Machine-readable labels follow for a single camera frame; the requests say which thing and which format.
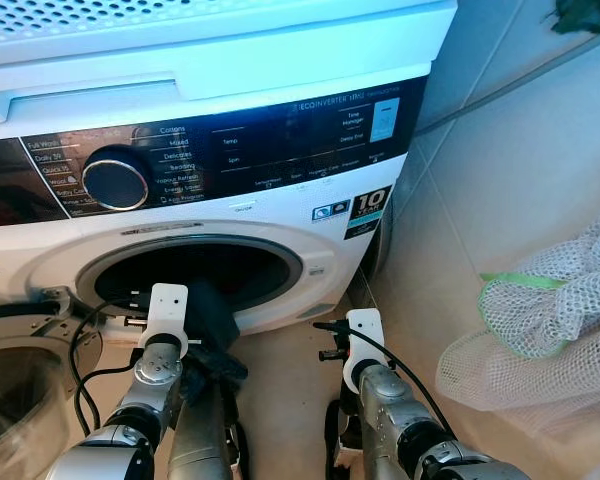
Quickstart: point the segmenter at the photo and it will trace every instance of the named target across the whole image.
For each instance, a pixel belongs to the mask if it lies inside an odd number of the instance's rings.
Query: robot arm
[[[352,310],[347,320],[350,329],[384,344],[376,309]],[[325,353],[337,357],[337,352],[323,352],[323,358]],[[343,376],[348,389],[358,394],[367,480],[404,479],[405,473],[411,480],[529,480],[515,466],[456,440],[414,398],[384,355],[358,337],[350,337]],[[339,464],[334,459],[334,466]]]
[[[187,288],[156,284],[133,383],[105,425],[62,455],[47,480],[153,479],[153,455],[172,415],[188,344]]]

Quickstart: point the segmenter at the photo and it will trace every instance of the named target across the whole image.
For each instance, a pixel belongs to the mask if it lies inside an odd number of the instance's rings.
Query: logo sticker
[[[324,207],[314,208],[311,218],[313,221],[316,221],[335,217],[347,213],[350,206],[351,200],[343,200],[342,202],[332,203],[331,205],[325,205]]]
[[[353,208],[344,235],[345,240],[359,237],[376,229],[390,192],[391,186],[358,195],[353,199]]]

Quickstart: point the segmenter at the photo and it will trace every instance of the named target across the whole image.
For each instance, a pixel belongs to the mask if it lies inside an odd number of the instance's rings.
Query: washer door opening
[[[289,290],[302,273],[301,260],[287,248],[251,237],[195,235],[130,245],[90,264],[78,278],[78,295],[88,304],[151,292],[155,283],[187,285],[204,279],[233,311],[266,303]],[[111,307],[114,314],[138,313]]]

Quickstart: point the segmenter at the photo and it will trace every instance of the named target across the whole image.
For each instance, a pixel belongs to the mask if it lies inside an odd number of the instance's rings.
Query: green trim
[[[548,288],[556,289],[568,282],[564,280],[555,280],[549,277],[536,277],[534,275],[526,275],[524,273],[504,272],[504,273],[481,273],[480,278],[485,282],[501,280],[503,282],[515,283],[524,287]]]
[[[553,356],[557,355],[558,353],[560,353],[564,349],[564,347],[566,347],[569,343],[571,343],[569,340],[563,340],[560,343],[560,345],[558,345],[554,350],[552,350],[545,356],[542,356],[542,357],[529,356],[525,352],[516,350],[511,345],[509,345],[509,343],[504,338],[502,338],[502,336],[497,331],[495,331],[493,329],[493,325],[491,324],[491,322],[489,322],[489,320],[487,320],[487,316],[485,315],[484,310],[482,308],[482,303],[483,303],[483,300],[484,300],[487,290],[489,289],[489,287],[491,287],[497,281],[514,283],[516,285],[523,285],[525,287],[545,288],[545,289],[554,289],[554,290],[560,288],[561,286],[565,285],[568,282],[565,282],[563,280],[554,280],[553,278],[548,278],[548,277],[534,277],[532,275],[525,275],[524,273],[513,273],[513,272],[481,273],[480,278],[482,278],[482,280],[484,280],[485,282],[488,282],[488,283],[482,288],[482,291],[480,292],[480,296],[478,297],[478,312],[480,312],[482,321],[487,326],[489,332],[491,332],[491,334],[494,337],[496,337],[500,341],[500,343],[503,344],[505,347],[507,347],[513,354],[515,354],[519,357],[528,358],[528,359],[549,358],[549,357],[553,357]]]

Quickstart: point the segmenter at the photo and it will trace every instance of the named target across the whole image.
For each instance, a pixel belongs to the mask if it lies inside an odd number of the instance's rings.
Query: tiled wall
[[[551,0],[459,3],[421,126],[590,38],[551,32]],[[394,202],[391,253],[372,290],[388,345],[433,389],[446,347],[484,327],[478,274],[567,239],[600,211],[600,47],[417,137]],[[600,425],[530,438],[436,397],[465,441],[534,479],[581,478],[600,463]]]

